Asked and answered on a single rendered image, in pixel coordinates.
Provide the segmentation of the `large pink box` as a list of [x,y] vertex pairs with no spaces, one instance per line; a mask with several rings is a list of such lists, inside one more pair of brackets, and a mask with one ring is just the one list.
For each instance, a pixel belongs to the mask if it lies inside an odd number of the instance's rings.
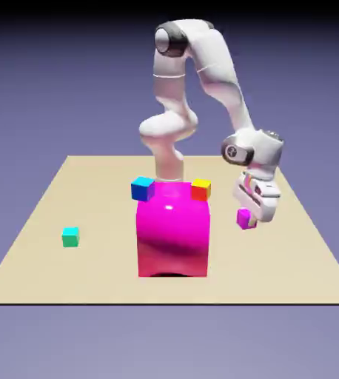
[[155,180],[154,196],[148,202],[137,201],[140,277],[207,276],[209,203],[191,199],[191,184]]

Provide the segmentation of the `small red cube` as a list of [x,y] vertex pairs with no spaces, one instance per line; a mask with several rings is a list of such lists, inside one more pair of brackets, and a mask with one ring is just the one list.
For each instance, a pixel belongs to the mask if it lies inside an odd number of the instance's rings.
[[211,196],[211,181],[197,178],[191,184],[191,199],[208,201]]

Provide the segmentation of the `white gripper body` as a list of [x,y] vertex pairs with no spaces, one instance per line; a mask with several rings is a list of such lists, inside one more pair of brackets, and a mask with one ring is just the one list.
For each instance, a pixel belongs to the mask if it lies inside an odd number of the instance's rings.
[[281,191],[274,181],[264,181],[242,172],[235,182],[233,195],[258,221],[270,222],[275,215]]

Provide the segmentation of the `small green cube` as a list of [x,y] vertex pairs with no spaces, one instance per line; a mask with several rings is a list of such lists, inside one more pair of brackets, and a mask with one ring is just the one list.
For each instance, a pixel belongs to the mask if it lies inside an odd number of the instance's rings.
[[64,227],[61,234],[63,247],[77,247],[79,244],[79,228]]

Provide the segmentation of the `small blue cube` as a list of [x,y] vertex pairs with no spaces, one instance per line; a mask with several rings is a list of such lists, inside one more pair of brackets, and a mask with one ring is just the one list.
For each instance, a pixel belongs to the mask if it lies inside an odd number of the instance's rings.
[[148,202],[155,194],[155,180],[138,176],[131,183],[131,196],[133,200]]

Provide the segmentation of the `small magenta cube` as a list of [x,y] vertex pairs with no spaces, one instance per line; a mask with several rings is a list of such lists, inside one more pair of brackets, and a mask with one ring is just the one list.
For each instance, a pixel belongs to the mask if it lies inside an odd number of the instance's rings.
[[237,211],[236,223],[241,229],[254,229],[258,220],[247,208],[240,208]]

